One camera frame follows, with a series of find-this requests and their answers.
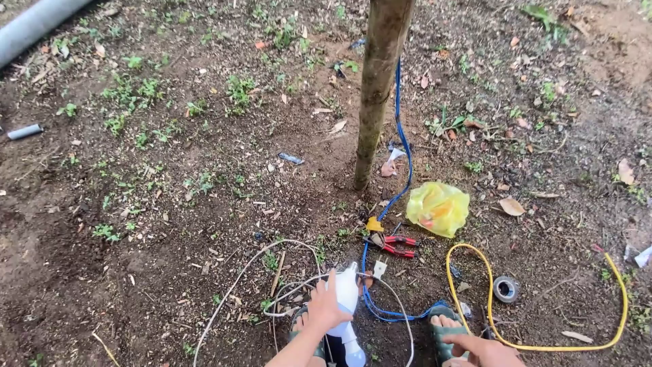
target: plastic wrapper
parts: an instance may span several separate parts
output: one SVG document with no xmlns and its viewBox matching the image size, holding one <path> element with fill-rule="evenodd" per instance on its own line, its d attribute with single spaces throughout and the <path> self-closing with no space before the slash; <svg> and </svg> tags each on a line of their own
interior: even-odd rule
<svg viewBox="0 0 652 367">
<path fill-rule="evenodd" d="M 406 217 L 434 234 L 453 238 L 466 224 L 469 195 L 441 182 L 426 182 L 409 194 Z"/>
</svg>

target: white electrical wire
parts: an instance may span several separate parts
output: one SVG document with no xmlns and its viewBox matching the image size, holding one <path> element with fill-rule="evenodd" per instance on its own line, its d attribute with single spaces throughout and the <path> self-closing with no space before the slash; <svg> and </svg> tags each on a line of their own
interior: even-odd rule
<svg viewBox="0 0 652 367">
<path fill-rule="evenodd" d="M 235 278 L 235 281 L 233 282 L 233 285 L 229 288 L 228 291 L 226 291 L 226 293 L 224 294 L 224 297 L 222 298 L 222 301 L 220 301 L 220 304 L 217 306 L 217 308 L 216 308 L 215 311 L 213 312 L 213 316 L 211 316 L 211 319 L 209 320 L 208 325 L 206 325 L 206 328 L 204 329 L 203 333 L 201 334 L 200 340 L 199 340 L 199 342 L 197 343 L 197 347 L 195 348 L 195 357 L 194 357 L 194 359 L 193 359 L 193 361 L 192 361 L 192 365 L 193 365 L 193 367 L 197 367 L 197 357 L 198 357 L 198 355 L 199 355 L 199 353 L 200 353 L 200 347 L 201 347 L 201 345 L 202 345 L 202 343 L 203 343 L 204 338 L 206 338 L 206 335 L 208 334 L 208 331 L 211 329 L 211 326 L 213 325 L 213 321 L 215 320 L 215 317 L 216 317 L 217 314 L 219 313 L 220 309 L 222 309 L 222 305 L 224 304 L 224 301 L 229 297 L 229 295 L 231 294 L 231 292 L 233 291 L 233 289 L 235 288 L 235 286 L 238 284 L 238 281 L 240 281 L 240 278 L 241 278 L 242 275 L 245 273 L 245 271 L 247 270 L 247 268 L 248 268 L 248 267 L 249 267 L 249 266 L 254 262 L 254 260 L 256 260 L 256 259 L 257 259 L 257 258 L 258 258 L 262 253 L 264 253 L 264 252 L 267 251 L 268 249 L 270 249 L 270 248 L 272 248 L 272 247 L 274 247 L 274 246 L 276 246 L 276 245 L 278 245 L 278 244 L 281 244 L 281 243 L 283 243 L 283 242 L 293 242 L 293 243 L 299 244 L 299 245 L 301 245 L 301 246 L 304 246 L 305 248 L 307 248 L 307 249 L 309 249 L 310 251 L 312 251 L 312 254 L 313 254 L 314 257 L 315 257 L 315 261 L 317 262 L 317 254 L 316 254 L 316 252 L 315 252 L 315 247 L 314 247 L 314 246 L 307 245 L 307 244 L 305 244 L 305 243 L 303 243 L 303 242 L 301 242 L 301 241 L 296 241 L 296 240 L 280 240 L 280 241 L 276 241 L 276 242 L 274 242 L 274 243 L 272 243 L 272 244 L 270 244 L 270 245 L 268 245 L 268 246 L 265 246 L 265 247 L 264 247 L 263 249 L 261 249 L 257 254 L 255 254 L 254 257 L 252 257 L 251 260 L 249 260 L 249 262 L 244 266 L 244 268 L 242 269 L 242 271 L 240 271 L 240 274 L 237 276 L 237 278 Z M 268 309 L 268 308 L 270 308 L 271 306 L 276 305 L 276 303 L 277 303 L 278 301 L 280 301 L 280 300 L 282 300 L 282 299 L 285 299 L 286 297 L 289 297 L 290 295 L 292 295 L 294 292 L 298 291 L 298 290 L 301 289 L 302 287 L 307 286 L 307 287 L 310 287 L 310 288 L 314 288 L 312 285 L 309 284 L 311 281 L 314 281 L 314 280 L 316 280 L 316 279 L 321 279 L 321 278 L 324 278 L 325 276 L 328 276 L 328 274 L 321 274 L 321 270 L 319 269 L 319 267 L 317 267 L 317 269 L 318 269 L 317 271 L 318 271 L 318 274 L 319 274 L 319 275 L 317 275 L 317 276 L 314 276 L 314 277 L 312 277 L 312 278 L 310 278 L 310 279 L 308 279 L 308 280 L 306 280 L 306 281 L 304 281 L 304 282 L 293 282 L 293 283 L 289 283 L 289 284 L 284 285 L 283 288 L 281 288 L 281 290 L 276 294 L 276 298 L 275 298 L 274 302 L 272 302 L 272 303 L 270 303 L 269 305 L 267 305 L 267 307 L 263 310 L 263 313 L 264 313 L 265 315 L 267 315 L 267 316 L 270 316 L 270 317 L 282 317 L 282 316 L 287 315 L 290 311 L 293 312 L 294 310 L 296 310 L 296 308 L 294 308 L 294 309 L 292 309 L 292 310 L 288 310 L 288 311 L 286 311 L 286 312 L 284 312 L 284 313 L 268 313 L 268 312 L 267 312 L 267 309 Z M 392 294 L 394 295 L 396 301 L 398 302 L 398 305 L 401 307 L 401 312 L 403 313 L 403 317 L 404 317 L 404 319 L 405 319 L 405 321 L 406 321 L 406 326 L 407 326 L 407 335 L 409 336 L 410 356 L 409 356 L 409 359 L 407 360 L 407 364 L 406 364 L 406 367 L 409 367 L 410 364 L 412 364 L 412 359 L 414 358 L 414 339 L 413 339 L 413 337 L 412 337 L 412 330 L 410 329 L 410 326 L 409 326 L 408 314 L 406 313 L 405 308 L 403 307 L 403 303 L 402 303 L 401 300 L 399 299 L 399 297 L 398 297 L 398 295 L 396 294 L 396 292 L 394 291 L 394 289 L 393 289 L 392 287 L 390 287 L 389 284 L 385 283 L 384 280 L 382 280 L 382 279 L 380 279 L 380 278 L 376 278 L 376 277 L 374 277 L 373 275 L 368 275 L 368 274 L 364 274 L 364 273 L 357 273 L 357 274 L 358 274 L 359 276 L 362 276 L 362 277 L 371 277 L 371 278 L 374 278 L 376 281 L 379 281 L 379 282 L 382 283 L 384 286 L 386 286 L 387 288 L 389 288 L 389 290 L 390 290 L 390 291 L 392 292 Z M 299 284 L 299 286 L 296 287 L 296 288 L 294 288 L 294 289 L 292 289 L 290 292 L 284 294 L 283 296 L 278 297 L 278 294 L 279 294 L 283 289 L 285 289 L 287 286 L 289 286 L 289 285 L 293 285 L 293 284 Z M 276 345 L 276 332 L 275 332 L 275 330 L 274 330 L 274 344 Z"/>
</svg>

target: dirt ground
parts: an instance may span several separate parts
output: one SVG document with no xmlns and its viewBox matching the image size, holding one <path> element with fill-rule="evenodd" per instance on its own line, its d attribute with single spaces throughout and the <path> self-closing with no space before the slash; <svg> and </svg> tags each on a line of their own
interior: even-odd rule
<svg viewBox="0 0 652 367">
<path fill-rule="evenodd" d="M 1 2 L 0 25 L 30 3 Z M 421 259 L 390 256 L 383 279 L 411 314 L 451 303 L 445 254 L 467 242 L 495 276 L 520 282 L 518 300 L 494 309 L 505 339 L 587 345 L 561 334 L 574 331 L 602 345 L 622 299 L 599 246 L 629 294 L 618 344 L 521 357 L 528 366 L 650 366 L 652 272 L 633 257 L 652 246 L 652 8 L 539 3 L 557 18 L 547 31 L 525 5 L 417 0 L 402 55 L 412 188 L 459 187 L 470 214 L 452 240 L 405 223 L 399 233 L 421 242 Z M 364 37 L 368 7 L 97 2 L 3 69 L 0 126 L 39 123 L 44 132 L 0 137 L 0 364 L 113 366 L 95 332 L 121 366 L 191 366 L 215 303 L 263 246 L 304 241 L 318 248 L 322 270 L 360 262 L 364 223 L 408 176 L 405 158 L 396 176 L 380 175 L 398 141 L 392 94 L 377 170 L 365 191 L 353 190 L 364 47 L 348 46 Z M 337 61 L 346 78 L 336 77 Z M 444 127 L 472 115 L 484 129 L 434 136 L 443 106 Z M 509 196 L 523 215 L 501 209 Z M 404 221 L 407 198 L 389 210 L 386 230 Z M 274 355 L 261 303 L 283 251 L 281 283 L 316 273 L 312 254 L 295 246 L 256 261 L 217 316 L 200 365 L 260 366 Z M 381 254 L 371 249 L 367 267 Z M 461 250 L 452 261 L 456 284 L 471 285 L 459 296 L 478 333 L 486 270 Z M 398 311 L 386 289 L 370 292 Z M 276 324 L 280 347 L 289 320 Z M 362 302 L 354 325 L 368 365 L 406 363 L 405 325 L 377 320 Z M 414 365 L 433 365 L 425 321 L 411 325 Z"/>
</svg>

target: blue electrical cable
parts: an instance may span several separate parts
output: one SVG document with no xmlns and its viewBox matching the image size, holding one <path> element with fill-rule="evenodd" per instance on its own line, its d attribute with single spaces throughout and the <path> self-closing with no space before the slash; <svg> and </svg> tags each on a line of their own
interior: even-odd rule
<svg viewBox="0 0 652 367">
<path fill-rule="evenodd" d="M 411 155 L 411 152 L 409 150 L 408 140 L 407 140 L 405 134 L 403 133 L 403 126 L 401 125 L 401 119 L 400 119 L 400 112 L 401 112 L 401 59 L 400 59 L 400 57 L 398 58 L 398 63 L 396 64 L 395 82 L 396 82 L 396 100 L 394 102 L 394 106 L 395 106 L 396 113 L 395 113 L 394 117 L 396 118 L 396 130 L 398 131 L 398 136 L 401 139 L 401 143 L 403 144 L 403 147 L 405 147 L 405 149 L 406 149 L 406 155 L 407 155 L 407 159 L 408 159 L 407 162 L 409 164 L 409 175 L 407 176 L 407 184 L 406 184 L 405 188 L 403 188 L 403 191 L 398 193 L 395 197 L 392 198 L 392 200 L 389 201 L 389 203 L 387 204 L 387 206 L 385 207 L 383 212 L 380 213 L 380 215 L 378 216 L 378 221 L 381 221 L 385 217 L 385 215 L 387 215 L 387 212 L 389 211 L 389 207 L 392 206 L 396 201 L 398 201 L 398 199 L 400 199 L 401 196 L 403 196 L 403 194 L 405 194 L 408 191 L 408 189 L 410 187 L 410 184 L 412 183 L 412 155 Z M 363 272 L 366 269 L 366 267 L 365 267 L 366 253 L 367 253 L 368 248 L 369 248 L 369 244 L 367 242 L 365 242 L 364 243 L 363 258 L 362 258 L 362 261 L 361 261 Z M 366 305 L 366 307 L 369 309 L 369 311 L 372 313 L 372 315 L 376 316 L 376 318 L 378 318 L 378 319 L 380 319 L 382 321 L 386 321 L 388 323 L 395 323 L 397 321 L 405 320 L 405 317 L 403 316 L 403 313 L 385 311 L 385 310 L 382 310 L 382 309 L 378 308 L 374 304 L 374 301 L 371 300 L 371 295 L 369 294 L 369 290 L 364 285 L 364 283 L 363 283 L 363 299 L 364 299 L 364 304 Z M 443 300 L 437 301 L 430 308 L 433 308 L 435 306 L 446 306 L 446 307 L 448 307 L 446 302 L 444 302 Z M 428 316 L 428 312 L 430 311 L 430 308 L 428 308 L 426 311 L 424 311 L 422 314 L 420 314 L 418 316 L 409 315 L 407 317 L 407 319 L 409 321 L 414 321 L 416 319 L 423 319 L 424 317 Z M 378 313 L 384 313 L 384 314 L 387 314 L 387 315 L 390 315 L 390 316 L 396 316 L 397 318 L 389 319 L 389 318 L 386 318 L 386 317 L 382 317 Z"/>
</svg>

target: sandal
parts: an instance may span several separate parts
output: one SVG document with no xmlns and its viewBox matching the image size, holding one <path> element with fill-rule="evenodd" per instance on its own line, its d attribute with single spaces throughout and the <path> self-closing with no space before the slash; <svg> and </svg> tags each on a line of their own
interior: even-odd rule
<svg viewBox="0 0 652 367">
<path fill-rule="evenodd" d="M 297 323 L 297 319 L 304 312 L 308 312 L 308 306 L 303 306 L 302 308 L 299 309 L 299 311 L 297 311 L 297 313 L 292 318 L 292 324 L 290 324 L 290 330 L 292 330 L 294 325 Z M 292 339 L 296 338 L 297 335 L 299 335 L 299 333 L 301 333 L 300 330 L 299 331 L 290 331 L 289 332 L 289 340 L 288 340 L 288 342 L 291 342 Z M 319 357 L 319 358 L 321 358 L 323 360 L 326 359 L 326 353 L 324 353 L 324 339 L 323 338 L 321 339 L 319 344 L 317 344 L 317 349 L 315 349 L 315 353 L 313 353 L 312 355 L 314 355 L 315 357 Z"/>
<path fill-rule="evenodd" d="M 460 327 L 439 327 L 433 325 L 430 320 L 432 319 L 433 316 L 439 316 L 439 315 L 444 315 L 445 317 L 448 317 L 451 320 L 454 321 L 459 321 L 460 323 L 462 320 L 460 317 L 457 315 L 457 313 L 454 313 L 450 308 L 446 306 L 436 306 L 430 309 L 430 312 L 428 313 L 428 324 L 430 325 L 430 330 L 432 331 L 432 336 L 435 338 L 435 350 L 437 351 L 437 365 L 441 366 L 442 363 L 449 359 L 455 358 L 452 355 L 452 344 L 446 344 L 441 341 L 441 338 L 444 335 L 451 335 L 451 334 L 468 334 L 468 331 L 466 330 L 466 327 L 460 326 Z M 469 357 L 469 352 L 465 352 L 462 355 L 463 358 L 468 358 Z"/>
</svg>

